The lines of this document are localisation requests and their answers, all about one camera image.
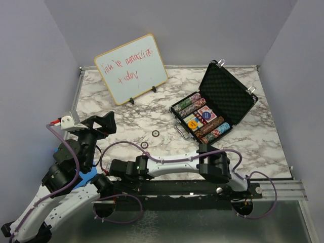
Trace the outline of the yellow big blind button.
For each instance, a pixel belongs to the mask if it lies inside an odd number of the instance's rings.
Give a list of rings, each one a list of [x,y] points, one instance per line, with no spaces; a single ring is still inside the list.
[[[198,124],[195,120],[191,120],[188,122],[188,126],[191,128],[191,129],[196,129]]]

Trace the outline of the blue small blind button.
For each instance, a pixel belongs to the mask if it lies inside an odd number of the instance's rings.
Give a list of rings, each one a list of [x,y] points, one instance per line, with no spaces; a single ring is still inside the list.
[[[203,112],[202,117],[206,120],[209,120],[211,118],[211,114],[209,112]]]

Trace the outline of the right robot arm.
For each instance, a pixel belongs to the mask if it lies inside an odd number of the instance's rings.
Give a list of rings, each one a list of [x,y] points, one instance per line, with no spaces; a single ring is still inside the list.
[[[236,197],[244,198],[251,187],[247,179],[235,172],[237,166],[231,165],[228,152],[238,155],[238,163],[241,163],[242,155],[236,150],[200,144],[197,150],[181,155],[155,156],[144,152],[135,161],[114,159],[109,175],[128,181],[144,181],[167,174],[195,173],[208,182],[229,185]]]

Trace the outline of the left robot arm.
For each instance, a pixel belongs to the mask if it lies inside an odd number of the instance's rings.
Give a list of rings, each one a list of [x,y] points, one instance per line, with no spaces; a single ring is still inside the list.
[[[116,133],[113,111],[83,121],[71,111],[46,127],[61,141],[53,155],[55,163],[49,167],[37,194],[22,215],[1,227],[9,242],[48,242],[55,226],[71,213],[97,199],[108,199],[113,192],[113,183],[108,177],[96,174],[80,193],[60,203],[82,182],[80,174],[92,170],[97,141]]]

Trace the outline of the blue plastic box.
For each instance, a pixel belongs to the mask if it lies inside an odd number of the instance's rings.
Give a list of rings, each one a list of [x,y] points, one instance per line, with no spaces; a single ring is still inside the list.
[[[90,172],[88,172],[86,174],[80,172],[79,175],[82,177],[84,182],[87,182],[88,180],[92,179],[97,173],[98,173],[97,168],[92,167]]]

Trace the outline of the blue playing card deck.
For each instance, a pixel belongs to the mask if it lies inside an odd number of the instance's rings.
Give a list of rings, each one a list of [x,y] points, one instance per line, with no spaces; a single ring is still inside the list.
[[[183,120],[185,121],[185,123],[188,125],[188,122],[191,120],[195,120],[198,124],[197,128],[200,128],[203,126],[203,123],[194,115],[194,114],[190,114],[189,116],[183,118]]]

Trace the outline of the black poker chip case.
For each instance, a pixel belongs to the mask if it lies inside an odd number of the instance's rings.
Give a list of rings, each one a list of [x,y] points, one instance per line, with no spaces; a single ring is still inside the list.
[[[223,64],[224,60],[213,60],[209,63],[196,92],[173,104],[170,112],[192,138],[200,144],[213,144],[228,134],[258,101],[254,94],[255,85],[247,88]],[[197,112],[207,105],[218,117],[207,123]],[[203,126],[191,129],[183,118],[194,114]]]

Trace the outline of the white whiteboard yellow frame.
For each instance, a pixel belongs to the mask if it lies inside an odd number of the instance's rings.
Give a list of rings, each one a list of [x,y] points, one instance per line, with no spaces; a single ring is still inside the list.
[[[125,104],[168,80],[152,34],[100,54],[94,63],[116,105]]]

